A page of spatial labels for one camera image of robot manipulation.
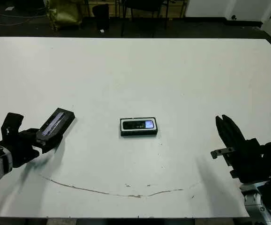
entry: tabletop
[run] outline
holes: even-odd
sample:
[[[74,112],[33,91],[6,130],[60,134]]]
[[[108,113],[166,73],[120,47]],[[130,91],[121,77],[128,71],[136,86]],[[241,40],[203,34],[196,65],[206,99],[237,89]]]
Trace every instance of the tabletop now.
[[[0,37],[0,127],[57,108],[76,119],[56,150],[0,180],[0,216],[247,216],[215,116],[271,141],[271,45],[262,39]],[[120,118],[155,117],[154,137],[121,137]]]

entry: electronic device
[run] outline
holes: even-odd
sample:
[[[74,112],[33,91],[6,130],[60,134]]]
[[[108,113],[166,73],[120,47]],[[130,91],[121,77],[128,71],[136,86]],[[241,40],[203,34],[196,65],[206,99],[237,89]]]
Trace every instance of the electronic device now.
[[[121,136],[156,135],[158,126],[154,117],[120,119]]]

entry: scratch mark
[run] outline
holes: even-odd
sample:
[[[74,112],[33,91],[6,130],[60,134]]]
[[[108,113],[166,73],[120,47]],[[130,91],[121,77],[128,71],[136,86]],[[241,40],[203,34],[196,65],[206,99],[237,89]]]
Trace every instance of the scratch mark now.
[[[58,184],[58,185],[61,185],[63,187],[74,188],[74,189],[82,190],[82,191],[90,191],[90,192],[94,192],[94,193],[98,193],[98,194],[104,194],[104,195],[119,196],[119,197],[141,198],[141,197],[151,197],[151,196],[154,196],[154,195],[159,195],[159,194],[173,192],[173,191],[183,191],[183,189],[173,189],[173,190],[167,190],[167,191],[159,191],[159,192],[153,193],[151,195],[120,195],[120,194],[111,194],[111,193],[108,193],[108,192],[96,191],[96,190],[82,188],[82,187],[75,187],[73,185],[68,185],[68,184],[63,184],[63,183],[57,182],[55,180],[49,179],[47,177],[44,177],[43,175],[40,175],[40,174],[39,174],[39,176],[41,176],[45,180],[51,181],[51,182],[53,182],[55,184]]]
[[[147,197],[151,197],[151,196],[158,195],[158,194],[161,194],[161,193],[173,192],[173,191],[183,191],[183,189],[174,189],[174,190],[167,190],[167,191],[159,191],[157,193],[148,195]]]
[[[200,184],[200,182],[197,182],[197,183],[195,183],[195,184],[192,184],[190,187],[188,187],[188,189],[191,189],[191,188],[197,186],[198,184]]]
[[[128,195],[127,197],[141,198],[143,195]]]
[[[104,194],[104,195],[109,195],[109,193],[107,193],[107,192],[95,191],[95,190],[86,189],[86,188],[82,188],[82,187],[75,187],[75,186],[72,186],[72,185],[67,185],[67,184],[59,183],[59,182],[57,182],[57,181],[55,181],[55,180],[46,178],[46,177],[44,177],[44,176],[41,176],[41,177],[43,177],[44,179],[49,180],[49,181],[51,181],[51,182],[53,182],[53,183],[62,185],[62,186],[64,186],[64,187],[74,188],[74,189],[83,190],[83,191],[90,191],[90,192],[95,192],[95,193]]]

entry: yellow bag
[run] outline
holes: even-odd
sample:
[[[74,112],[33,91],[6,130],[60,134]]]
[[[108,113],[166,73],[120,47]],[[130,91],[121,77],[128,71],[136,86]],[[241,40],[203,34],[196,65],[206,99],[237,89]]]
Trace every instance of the yellow bag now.
[[[81,11],[83,0],[47,0],[47,16],[54,30],[77,25],[83,20]]]

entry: cable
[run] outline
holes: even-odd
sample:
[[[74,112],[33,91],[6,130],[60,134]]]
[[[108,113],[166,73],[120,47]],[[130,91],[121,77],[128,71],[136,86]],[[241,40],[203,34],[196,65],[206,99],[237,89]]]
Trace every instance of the cable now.
[[[16,25],[20,25],[20,24],[22,24],[22,23],[25,23],[25,22],[27,22],[27,21],[29,21],[29,20],[31,20],[31,19],[27,19],[27,20],[25,20],[25,21],[23,21],[23,22],[18,22],[18,23],[10,23],[10,24],[3,24],[3,23],[0,23],[0,26],[16,26]]]
[[[31,19],[34,18],[40,18],[40,17],[45,17],[46,15],[35,15],[35,16],[17,16],[17,15],[5,15],[5,14],[0,14],[1,16],[6,16],[6,17],[15,17],[15,18],[28,18],[27,20],[23,21],[23,22],[18,22],[18,23],[10,23],[10,24],[4,24],[4,23],[0,23],[0,26],[16,26],[16,25],[20,25],[23,23],[28,22]]]
[[[6,16],[6,17],[15,17],[15,18],[39,18],[39,17],[44,17],[46,15],[35,15],[35,16],[20,16],[20,15],[5,15],[5,14],[0,14],[1,16]]]

